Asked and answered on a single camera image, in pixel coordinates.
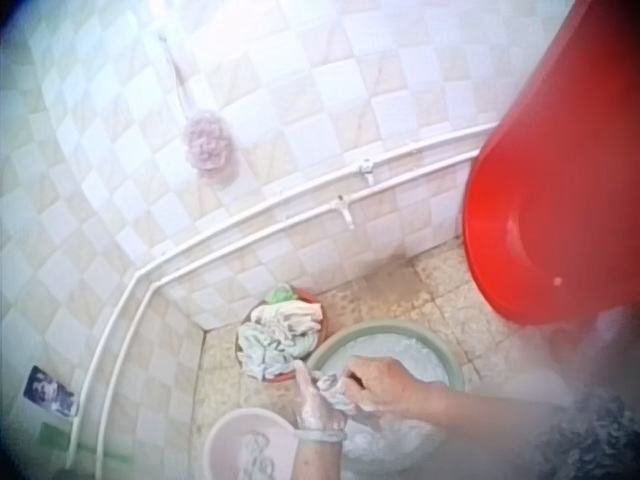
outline wrist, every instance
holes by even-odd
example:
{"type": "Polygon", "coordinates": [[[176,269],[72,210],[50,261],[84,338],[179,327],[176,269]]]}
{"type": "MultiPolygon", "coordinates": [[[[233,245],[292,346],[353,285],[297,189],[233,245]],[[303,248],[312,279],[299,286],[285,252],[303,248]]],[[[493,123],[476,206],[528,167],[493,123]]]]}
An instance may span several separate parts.
{"type": "Polygon", "coordinates": [[[439,424],[446,416],[447,397],[451,389],[440,382],[416,381],[400,415],[405,418],[439,424]]]}

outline laundry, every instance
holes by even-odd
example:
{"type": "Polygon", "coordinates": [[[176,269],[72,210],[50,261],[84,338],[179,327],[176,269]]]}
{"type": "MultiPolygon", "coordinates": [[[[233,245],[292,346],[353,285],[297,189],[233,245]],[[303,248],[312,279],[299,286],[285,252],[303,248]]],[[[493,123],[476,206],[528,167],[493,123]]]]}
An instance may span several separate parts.
{"type": "Polygon", "coordinates": [[[293,361],[318,343],[322,306],[291,300],[261,305],[238,328],[238,359],[247,375],[259,380],[293,370],[293,361]]]}
{"type": "Polygon", "coordinates": [[[274,461],[265,453],[268,446],[269,438],[264,433],[252,432],[242,437],[238,480],[274,479],[274,461]]]}
{"type": "Polygon", "coordinates": [[[335,373],[325,375],[317,371],[311,372],[311,376],[320,394],[333,408],[344,412],[354,422],[368,426],[374,431],[379,430],[380,420],[378,416],[362,410],[345,397],[342,377],[338,377],[335,373]]]}

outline bathroom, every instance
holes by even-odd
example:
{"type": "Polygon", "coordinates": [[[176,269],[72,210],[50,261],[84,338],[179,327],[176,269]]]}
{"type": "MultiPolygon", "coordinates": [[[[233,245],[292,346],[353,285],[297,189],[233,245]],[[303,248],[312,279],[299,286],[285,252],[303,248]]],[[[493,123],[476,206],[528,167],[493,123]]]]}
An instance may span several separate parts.
{"type": "Polygon", "coordinates": [[[468,380],[498,375],[515,346],[457,239],[470,152],[570,5],[24,2],[0,47],[1,419],[29,474],[50,478],[75,445],[81,474],[99,460],[104,478],[202,478],[221,415],[287,418],[292,386],[243,377],[234,356],[238,322],[283,282],[321,299],[331,333],[428,318],[468,380]],[[187,158],[181,92],[224,121],[220,172],[187,158]],[[452,311],[480,318],[473,342],[452,311]],[[24,398],[34,366],[81,414],[24,398]]]}

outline small card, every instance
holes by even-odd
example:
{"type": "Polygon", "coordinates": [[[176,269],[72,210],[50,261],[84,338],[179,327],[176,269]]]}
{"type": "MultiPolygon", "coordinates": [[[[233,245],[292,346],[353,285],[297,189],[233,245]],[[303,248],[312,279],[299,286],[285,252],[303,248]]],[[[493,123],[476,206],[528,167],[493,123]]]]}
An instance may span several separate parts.
{"type": "Polygon", "coordinates": [[[40,408],[63,418],[73,418],[78,411],[74,393],[35,365],[31,369],[22,395],[40,408]]]}

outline white pipe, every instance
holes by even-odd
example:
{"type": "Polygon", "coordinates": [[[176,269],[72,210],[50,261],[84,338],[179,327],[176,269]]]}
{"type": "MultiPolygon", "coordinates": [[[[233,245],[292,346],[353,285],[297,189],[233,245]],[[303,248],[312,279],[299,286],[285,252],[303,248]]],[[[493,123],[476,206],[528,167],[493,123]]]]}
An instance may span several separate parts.
{"type": "Polygon", "coordinates": [[[118,301],[115,310],[109,317],[109,321],[107,321],[107,325],[105,326],[102,335],[100,336],[100,340],[98,341],[98,346],[96,347],[96,351],[93,354],[93,358],[91,359],[91,364],[89,364],[89,370],[87,370],[87,376],[85,378],[84,383],[82,384],[82,390],[80,391],[80,396],[78,397],[78,413],[76,414],[73,422],[71,424],[71,437],[69,442],[69,450],[67,451],[67,462],[66,468],[70,469],[73,466],[76,453],[78,451],[78,439],[80,437],[80,427],[82,424],[82,417],[84,415],[85,408],[87,406],[87,400],[89,398],[89,389],[91,388],[91,384],[93,383],[93,377],[95,376],[96,370],[98,369],[98,363],[100,362],[100,358],[102,357],[102,352],[104,351],[109,335],[111,334],[111,330],[113,330],[113,326],[116,323],[116,319],[120,315],[120,312],[124,308],[125,303],[131,296],[131,292],[138,283],[140,279],[140,272],[135,272],[133,274],[133,278],[127,285],[122,297],[118,301]]]}
{"type": "Polygon", "coordinates": [[[386,182],[382,182],[378,185],[374,185],[373,187],[360,190],[353,195],[350,195],[348,198],[350,202],[363,200],[372,195],[376,195],[377,193],[384,192],[385,190],[389,190],[390,188],[397,187],[398,185],[410,182],[411,180],[415,180],[416,178],[423,177],[424,175],[429,175],[430,173],[437,172],[438,170],[449,168],[454,165],[458,165],[459,163],[466,162],[467,160],[471,160],[472,158],[477,157],[478,153],[480,153],[480,150],[473,150],[471,152],[456,155],[455,157],[451,157],[447,160],[442,160],[441,162],[436,162],[425,167],[417,168],[410,172],[403,173],[402,175],[398,175],[397,177],[393,177],[386,182]]]}
{"type": "Polygon", "coordinates": [[[343,213],[343,209],[345,208],[344,206],[349,205],[352,202],[362,200],[364,198],[370,197],[372,195],[383,192],[385,190],[389,190],[390,188],[397,187],[398,185],[402,185],[403,183],[407,183],[411,180],[422,177],[424,175],[437,172],[438,170],[442,170],[443,168],[448,168],[448,167],[457,165],[459,163],[466,162],[467,160],[470,160],[476,157],[479,152],[480,150],[474,150],[472,152],[456,155],[455,157],[451,157],[447,160],[436,162],[431,165],[418,168],[411,172],[404,173],[395,178],[387,180],[386,182],[379,183],[378,185],[375,185],[373,187],[365,188],[364,190],[360,190],[359,192],[353,195],[340,195],[338,200],[334,200],[320,207],[301,213],[300,215],[296,215],[294,217],[288,218],[287,220],[276,223],[270,227],[260,230],[259,232],[253,233],[243,238],[242,240],[238,240],[237,242],[234,242],[231,245],[227,245],[226,247],[221,248],[220,250],[212,252],[209,255],[205,255],[199,260],[195,260],[189,265],[185,265],[179,270],[162,277],[158,281],[158,286],[161,287],[168,283],[176,281],[179,278],[193,272],[194,270],[197,270],[198,268],[207,265],[208,263],[218,260],[237,250],[240,250],[241,248],[248,247],[249,245],[253,245],[254,243],[266,237],[275,235],[276,233],[279,233],[282,230],[286,230],[287,228],[293,227],[294,225],[298,225],[299,223],[303,223],[303,222],[306,222],[307,220],[311,220],[313,218],[319,217],[332,210],[337,210],[338,212],[343,213]]]}
{"type": "MultiPolygon", "coordinates": [[[[466,137],[470,137],[470,136],[474,136],[474,135],[478,135],[481,133],[485,133],[488,132],[490,130],[492,130],[494,127],[496,126],[495,123],[489,123],[489,124],[485,124],[485,125],[480,125],[478,127],[473,127],[473,128],[468,128],[465,130],[459,130],[456,132],[452,132],[452,133],[448,133],[445,135],[440,135],[437,137],[433,137],[427,140],[423,140],[420,142],[413,142],[410,143],[404,147],[400,147],[394,150],[390,150],[388,152],[382,153],[380,155],[376,155],[373,158],[369,159],[370,163],[373,163],[374,165],[376,164],[381,164],[384,162],[387,162],[393,158],[397,158],[397,157],[401,157],[403,155],[407,155],[409,153],[414,153],[417,152],[419,150],[428,148],[428,147],[433,147],[436,145],[445,145],[451,141],[454,140],[460,140],[466,137]]],[[[78,439],[80,436],[80,427],[82,424],[82,419],[84,416],[84,411],[85,411],[85,404],[86,404],[86,400],[88,398],[88,394],[89,394],[89,390],[91,388],[91,385],[93,383],[93,378],[95,376],[95,371],[97,370],[97,366],[98,363],[100,362],[100,359],[102,358],[102,352],[104,351],[104,346],[107,342],[107,339],[111,333],[111,331],[113,330],[113,325],[115,324],[116,319],[118,318],[118,316],[120,315],[120,312],[122,310],[122,307],[124,306],[124,304],[126,303],[126,301],[129,299],[129,296],[131,295],[131,292],[133,291],[133,288],[135,287],[137,281],[142,278],[143,276],[149,274],[150,272],[152,272],[153,270],[155,270],[156,268],[158,268],[160,265],[168,262],[169,260],[171,260],[172,258],[186,252],[187,250],[201,244],[202,242],[208,240],[209,238],[211,238],[212,236],[228,229],[231,228],[239,223],[242,223],[246,220],[249,220],[250,218],[259,215],[265,211],[267,211],[268,209],[279,205],[280,203],[289,200],[290,198],[293,198],[295,196],[298,196],[302,193],[305,193],[309,190],[313,190],[315,188],[321,187],[327,183],[331,183],[334,181],[337,181],[341,178],[344,178],[348,175],[352,175],[353,173],[359,173],[360,172],[360,165],[359,164],[355,164],[352,166],[348,166],[348,167],[344,167],[340,170],[337,170],[335,172],[329,173],[327,175],[324,175],[322,177],[319,177],[315,180],[312,180],[310,182],[305,183],[304,185],[300,185],[298,187],[292,188],[290,190],[287,190],[286,192],[281,193],[280,195],[273,197],[269,200],[265,200],[264,202],[248,209],[245,210],[244,212],[235,215],[231,218],[229,218],[228,220],[226,220],[225,222],[222,222],[221,224],[210,228],[204,232],[199,233],[198,235],[196,235],[195,237],[191,238],[190,240],[183,242],[182,244],[178,245],[177,247],[173,248],[172,250],[169,250],[168,252],[164,253],[163,255],[161,255],[160,257],[158,257],[157,259],[151,261],[150,263],[148,263],[146,266],[142,267],[140,270],[138,270],[134,276],[133,279],[131,280],[131,282],[129,283],[129,285],[127,286],[122,298],[120,299],[120,301],[118,302],[118,305],[116,306],[116,309],[114,310],[113,314],[111,315],[111,317],[109,318],[109,321],[107,322],[107,325],[105,327],[105,330],[100,338],[100,341],[98,342],[98,347],[96,348],[96,351],[93,355],[93,358],[91,360],[91,364],[89,366],[89,370],[87,372],[87,377],[85,378],[85,381],[82,385],[82,390],[80,392],[80,397],[79,397],[79,409],[78,409],[78,414],[76,415],[76,417],[73,420],[73,424],[72,424],[72,428],[71,428],[71,439],[70,439],[70,444],[69,444],[69,450],[67,452],[67,462],[66,462],[66,466],[67,468],[71,468],[73,466],[73,463],[75,462],[75,456],[76,456],[76,452],[77,452],[77,448],[78,448],[78,439]]]]}
{"type": "MultiPolygon", "coordinates": [[[[420,142],[412,142],[403,147],[395,148],[388,152],[384,152],[379,155],[373,156],[372,158],[369,159],[369,161],[373,163],[374,166],[379,165],[379,164],[388,162],[389,160],[392,160],[394,158],[401,157],[409,153],[415,153],[427,147],[434,147],[436,145],[445,145],[454,140],[460,140],[466,137],[471,137],[474,135],[488,132],[491,129],[493,129],[495,126],[496,126],[495,123],[488,123],[485,125],[480,125],[478,127],[467,128],[465,130],[459,130],[457,132],[447,133],[446,135],[439,135],[437,137],[429,138],[427,140],[422,140],[420,142]]],[[[360,167],[359,164],[355,164],[355,165],[350,165],[350,166],[341,168],[339,170],[336,170],[335,172],[328,173],[326,175],[323,175],[322,177],[316,178],[315,180],[306,182],[304,185],[299,185],[297,187],[291,188],[286,192],[282,192],[278,196],[265,200],[264,202],[261,202],[258,205],[255,205],[254,207],[249,208],[244,212],[229,218],[228,220],[222,222],[221,224],[216,225],[215,227],[212,227],[208,230],[205,230],[204,232],[199,233],[195,237],[187,240],[186,242],[183,242],[182,244],[178,245],[172,250],[164,253],[163,255],[161,255],[160,257],[158,257],[157,259],[153,260],[148,265],[143,267],[142,270],[140,271],[141,275],[151,272],[152,270],[162,265],[163,263],[171,260],[172,258],[180,255],[181,253],[186,252],[187,250],[197,245],[200,245],[202,242],[208,240],[214,235],[228,228],[234,227],[235,225],[242,223],[256,215],[259,215],[267,211],[268,209],[276,205],[279,205],[280,203],[286,200],[289,200],[293,197],[296,197],[298,195],[301,195],[305,192],[321,187],[328,183],[335,182],[349,175],[353,175],[354,173],[359,173],[360,172],[359,167],[360,167]]]]}
{"type": "Polygon", "coordinates": [[[306,222],[307,220],[311,220],[312,218],[315,218],[315,217],[319,217],[320,215],[324,215],[325,213],[335,209],[336,207],[332,203],[328,203],[320,207],[314,208],[312,210],[308,210],[304,213],[301,213],[300,215],[295,215],[293,217],[287,218],[286,220],[283,220],[282,222],[278,222],[274,225],[271,225],[270,227],[260,230],[259,232],[252,233],[251,235],[244,237],[242,240],[238,240],[237,242],[234,242],[231,245],[221,248],[216,252],[210,253],[209,255],[205,255],[199,260],[195,260],[189,265],[186,265],[181,269],[169,275],[166,275],[165,277],[162,277],[158,281],[158,285],[164,286],[167,283],[171,283],[175,280],[178,280],[180,277],[183,277],[193,272],[194,270],[197,270],[198,268],[205,266],[207,263],[211,263],[215,260],[218,260],[219,258],[222,258],[226,255],[229,255],[235,252],[236,250],[240,250],[241,248],[248,247],[249,245],[253,245],[254,243],[262,240],[263,238],[267,238],[271,235],[275,235],[276,233],[282,230],[294,227],[299,223],[306,222]]]}
{"type": "Polygon", "coordinates": [[[135,316],[133,317],[133,321],[129,326],[129,330],[127,331],[127,335],[124,338],[124,342],[122,342],[122,347],[120,347],[120,351],[118,352],[118,358],[116,359],[116,363],[113,367],[113,373],[111,374],[111,378],[109,379],[109,386],[107,387],[107,393],[104,398],[104,405],[102,407],[102,416],[100,417],[100,427],[98,428],[98,444],[96,447],[96,480],[102,480],[102,465],[104,463],[104,441],[105,434],[107,431],[107,421],[109,420],[109,411],[111,410],[111,401],[113,400],[113,394],[116,390],[116,385],[118,383],[118,379],[120,378],[120,370],[122,370],[122,365],[124,363],[125,358],[127,357],[127,353],[129,352],[129,345],[131,344],[131,340],[136,333],[136,329],[138,328],[138,324],[140,323],[140,319],[142,318],[142,314],[144,313],[145,308],[147,308],[147,304],[149,300],[153,296],[154,292],[158,289],[157,283],[152,283],[147,293],[145,293],[142,302],[140,302],[140,306],[136,311],[135,316]]]}

